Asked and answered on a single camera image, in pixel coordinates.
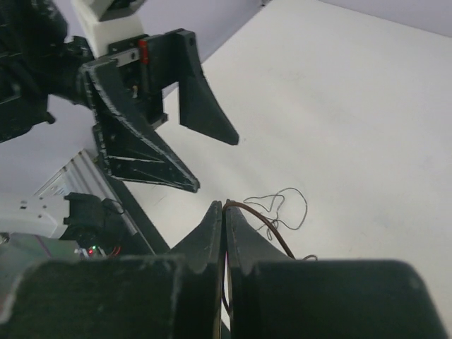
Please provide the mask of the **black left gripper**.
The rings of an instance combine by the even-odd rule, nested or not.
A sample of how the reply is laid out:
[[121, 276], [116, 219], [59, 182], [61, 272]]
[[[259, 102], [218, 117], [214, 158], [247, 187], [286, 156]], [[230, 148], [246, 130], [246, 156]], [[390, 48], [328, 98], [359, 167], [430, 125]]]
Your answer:
[[84, 37], [73, 38], [80, 62], [72, 102], [90, 109], [101, 168], [115, 179], [196, 193], [200, 183], [154, 129], [167, 121], [162, 90], [177, 83], [179, 123], [229, 145], [239, 143], [204, 75], [196, 34], [173, 30], [111, 42], [94, 56]]

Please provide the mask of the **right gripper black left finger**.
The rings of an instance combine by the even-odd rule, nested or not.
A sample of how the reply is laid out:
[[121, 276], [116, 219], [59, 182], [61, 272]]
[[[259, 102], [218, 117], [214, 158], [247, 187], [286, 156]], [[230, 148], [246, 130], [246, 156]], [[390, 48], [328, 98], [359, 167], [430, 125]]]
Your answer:
[[2, 338], [219, 338], [222, 205], [171, 251], [45, 261], [16, 281]]

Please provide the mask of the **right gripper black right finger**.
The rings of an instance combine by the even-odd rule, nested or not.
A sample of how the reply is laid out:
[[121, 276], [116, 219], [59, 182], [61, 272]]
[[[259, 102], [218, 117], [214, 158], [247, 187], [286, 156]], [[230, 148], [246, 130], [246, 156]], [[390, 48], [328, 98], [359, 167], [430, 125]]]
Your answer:
[[446, 338], [427, 286], [397, 260], [296, 259], [224, 207], [233, 338]]

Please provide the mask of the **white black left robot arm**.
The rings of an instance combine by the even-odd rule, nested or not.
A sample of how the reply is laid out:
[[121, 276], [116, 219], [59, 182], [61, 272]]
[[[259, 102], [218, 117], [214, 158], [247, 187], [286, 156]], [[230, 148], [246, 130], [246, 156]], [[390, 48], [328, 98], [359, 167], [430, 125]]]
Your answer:
[[54, 123], [54, 95], [87, 107], [102, 170], [118, 180], [197, 192], [198, 179], [157, 134], [163, 92], [179, 89], [179, 123], [220, 142], [239, 135], [204, 76], [196, 34], [148, 35], [141, 1], [74, 1], [83, 35], [53, 1], [1, 2], [1, 140]]

